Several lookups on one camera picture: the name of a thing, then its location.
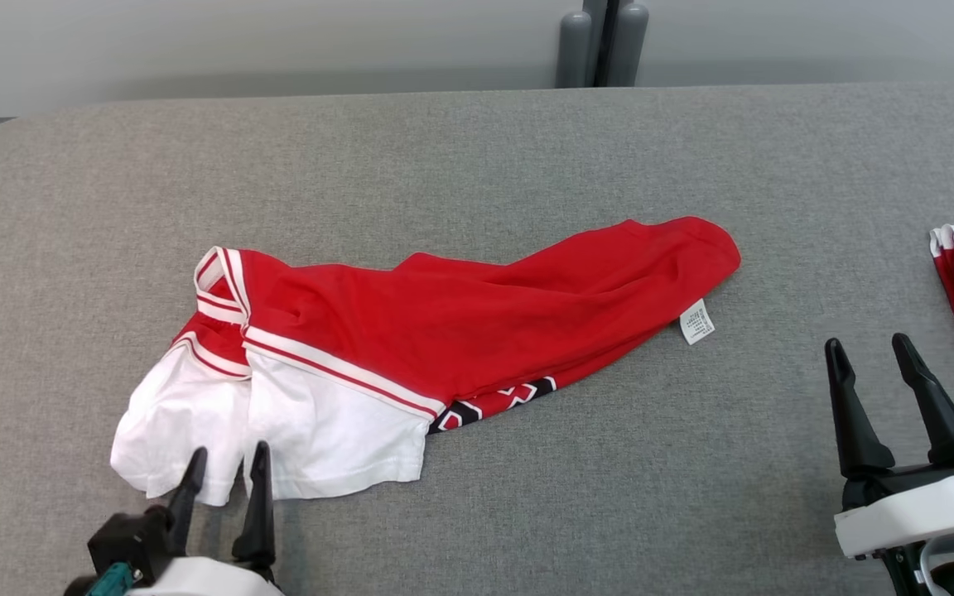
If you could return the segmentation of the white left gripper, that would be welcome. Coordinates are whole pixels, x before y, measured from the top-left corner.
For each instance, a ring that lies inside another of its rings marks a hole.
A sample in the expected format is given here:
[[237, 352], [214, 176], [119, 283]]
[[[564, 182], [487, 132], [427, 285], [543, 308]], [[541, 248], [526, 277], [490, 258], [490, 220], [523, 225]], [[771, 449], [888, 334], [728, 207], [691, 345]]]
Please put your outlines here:
[[182, 558], [174, 559], [154, 584], [136, 586], [125, 596], [283, 596], [275, 584], [254, 573], [272, 572], [277, 558], [270, 446], [266, 441], [257, 443], [251, 459], [248, 508], [241, 535], [234, 540], [237, 566], [207, 557], [186, 557], [190, 520], [202, 490], [207, 459], [204, 446], [194, 450], [167, 506], [170, 552]]

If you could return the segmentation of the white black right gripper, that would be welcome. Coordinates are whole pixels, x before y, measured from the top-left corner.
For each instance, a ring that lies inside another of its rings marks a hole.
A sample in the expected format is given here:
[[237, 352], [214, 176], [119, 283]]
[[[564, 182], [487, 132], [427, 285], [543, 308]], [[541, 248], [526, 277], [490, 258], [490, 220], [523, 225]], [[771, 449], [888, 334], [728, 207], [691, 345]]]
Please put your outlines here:
[[849, 558], [954, 533], [954, 402], [907, 335], [894, 334], [891, 347], [923, 418], [927, 465], [894, 468], [893, 453], [879, 441], [855, 391], [855, 370], [843, 344], [836, 337], [825, 342], [838, 468], [845, 480], [834, 533]]

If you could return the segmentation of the red white basketball jersey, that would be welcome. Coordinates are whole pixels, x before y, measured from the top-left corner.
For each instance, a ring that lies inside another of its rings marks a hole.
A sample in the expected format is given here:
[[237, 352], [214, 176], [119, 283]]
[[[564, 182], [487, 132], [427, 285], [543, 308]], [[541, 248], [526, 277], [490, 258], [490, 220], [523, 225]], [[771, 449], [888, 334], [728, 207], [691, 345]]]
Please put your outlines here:
[[198, 502], [226, 504], [270, 450], [276, 499], [421, 477], [427, 436], [609, 366], [738, 271], [698, 218], [571, 235], [509, 264], [416, 253], [393, 269], [291, 267], [211, 248], [196, 311], [130, 396], [111, 468], [149, 498], [207, 450]]

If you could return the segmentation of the grey fabric sofa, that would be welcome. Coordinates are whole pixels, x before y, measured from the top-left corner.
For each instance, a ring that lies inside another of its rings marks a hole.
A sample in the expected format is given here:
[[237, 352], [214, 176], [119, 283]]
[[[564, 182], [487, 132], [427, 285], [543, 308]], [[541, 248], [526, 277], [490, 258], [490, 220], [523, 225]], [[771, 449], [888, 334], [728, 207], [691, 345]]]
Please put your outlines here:
[[431, 437], [420, 482], [276, 505], [291, 596], [893, 596], [841, 555], [824, 343], [899, 464], [928, 439], [891, 335], [954, 401], [928, 253], [954, 224], [954, 84], [163, 99], [0, 124], [0, 596], [63, 596], [142, 494], [130, 392], [214, 245], [390, 268], [511, 262], [695, 215], [740, 269], [583, 382]]

